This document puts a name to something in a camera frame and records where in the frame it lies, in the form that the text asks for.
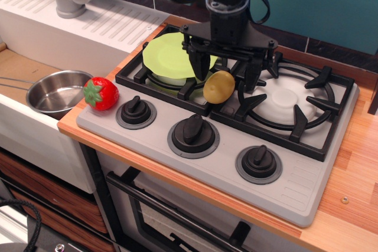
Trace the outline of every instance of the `black burner grate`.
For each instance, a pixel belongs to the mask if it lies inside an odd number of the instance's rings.
[[[293,111],[293,115],[295,116],[294,125],[282,125],[260,117],[253,111],[253,109],[266,99],[266,95],[261,94],[248,98],[243,97],[243,89],[245,83],[243,81],[242,74],[240,74],[240,71],[244,70],[245,67],[242,63],[237,63],[232,69],[232,74],[235,78],[237,78],[237,94],[240,106],[235,114],[228,114],[227,112],[223,111],[223,106],[225,103],[220,104],[212,109],[210,118],[253,136],[272,142],[276,145],[298,152],[302,155],[308,156],[318,161],[324,161],[328,149],[331,145],[332,138],[336,131],[339,118],[344,110],[344,106],[353,87],[354,80],[351,78],[332,74],[329,67],[324,67],[323,70],[318,70],[316,68],[303,66],[301,64],[288,60],[282,60],[282,62],[278,64],[278,70],[280,70],[281,68],[313,77],[314,79],[309,81],[306,85],[308,89],[317,87],[324,88],[328,96],[328,100],[307,97],[308,102],[324,111],[324,113],[320,117],[318,117],[314,121],[308,122],[307,118],[304,116],[303,112],[298,106],[295,106]],[[334,93],[330,86],[330,83],[338,84],[345,87],[346,89],[340,104],[335,103]],[[254,121],[257,121],[270,129],[260,127],[259,125],[248,122],[246,120],[248,116],[252,117]],[[303,134],[305,129],[316,127],[326,120],[331,122],[331,127],[321,149],[300,142],[301,135]],[[282,135],[278,132],[275,132],[275,129],[287,131],[289,135]]]
[[[179,29],[177,27],[168,25],[157,37],[168,32],[178,31]],[[314,121],[308,122],[307,118],[304,116],[303,112],[298,106],[295,106],[293,111],[293,115],[295,116],[294,125],[283,125],[271,122],[255,113],[253,108],[264,101],[266,99],[266,95],[262,94],[248,98],[243,97],[246,64],[241,63],[240,61],[238,61],[232,67],[231,71],[227,68],[226,60],[219,60],[219,62],[210,70],[212,73],[219,70],[227,70],[230,71],[235,78],[240,107],[237,112],[233,114],[222,111],[223,106],[227,102],[219,105],[212,105],[207,102],[204,104],[198,104],[192,101],[190,99],[191,94],[195,90],[202,91],[204,84],[197,83],[195,78],[188,78],[183,86],[167,84],[156,78],[152,71],[144,66],[142,51],[139,52],[138,55],[135,56],[120,72],[118,72],[116,75],[116,82],[136,91],[140,91],[141,93],[163,100],[167,103],[187,109],[193,113],[202,116],[208,116],[210,114],[211,119],[220,123],[318,161],[324,161],[335,134],[339,118],[343,113],[344,106],[353,87],[354,80],[352,78],[333,74],[329,67],[324,67],[322,70],[319,70],[317,68],[308,67],[292,61],[281,59],[282,54],[280,53],[277,53],[276,56],[279,56],[280,58],[278,65],[275,64],[274,66],[276,76],[279,76],[280,70],[282,69],[290,70],[313,78],[306,84],[306,88],[311,89],[320,87],[325,90],[328,96],[327,100],[318,99],[315,97],[307,98],[308,102],[324,111],[324,113]],[[345,88],[345,92],[340,103],[335,103],[335,97],[333,90],[330,87],[330,83],[343,86]],[[264,87],[265,84],[266,83],[264,81],[259,80],[257,86]],[[264,125],[265,127],[260,127],[258,124],[256,125],[251,123],[246,119],[247,117],[251,117],[252,120]],[[325,121],[329,121],[331,123],[331,127],[322,148],[318,149],[301,142],[301,136],[306,129],[317,127]],[[283,130],[289,134],[282,135],[279,132],[275,132],[275,129]]]

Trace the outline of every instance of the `green plate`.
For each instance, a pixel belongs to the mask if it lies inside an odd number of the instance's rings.
[[[148,43],[143,50],[143,62],[158,76],[172,79],[195,77],[189,55],[183,50],[184,36],[180,32],[161,35]],[[210,68],[217,60],[210,56]]]

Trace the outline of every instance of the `sink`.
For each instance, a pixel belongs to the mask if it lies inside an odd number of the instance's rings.
[[[168,16],[119,0],[92,0],[86,8],[77,18],[63,19],[55,0],[0,0],[0,37],[9,49],[1,52],[0,76],[36,81],[56,68],[104,77]],[[25,105],[26,90],[4,88],[0,147],[93,193],[79,143],[59,132],[58,120]]]
[[[92,0],[86,8],[63,19],[55,0],[0,0],[0,37],[32,60],[106,76],[168,16],[121,0]]]

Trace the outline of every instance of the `stainless steel pot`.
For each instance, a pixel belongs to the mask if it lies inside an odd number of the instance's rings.
[[[31,109],[60,120],[84,97],[83,87],[92,75],[84,71],[65,70],[47,75],[36,82],[0,78],[32,83],[29,89],[0,85],[27,90],[26,102]]]

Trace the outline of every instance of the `strawberry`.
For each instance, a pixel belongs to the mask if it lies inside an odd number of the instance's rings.
[[[117,87],[108,79],[93,77],[83,88],[85,102],[93,109],[110,109],[119,98]]]

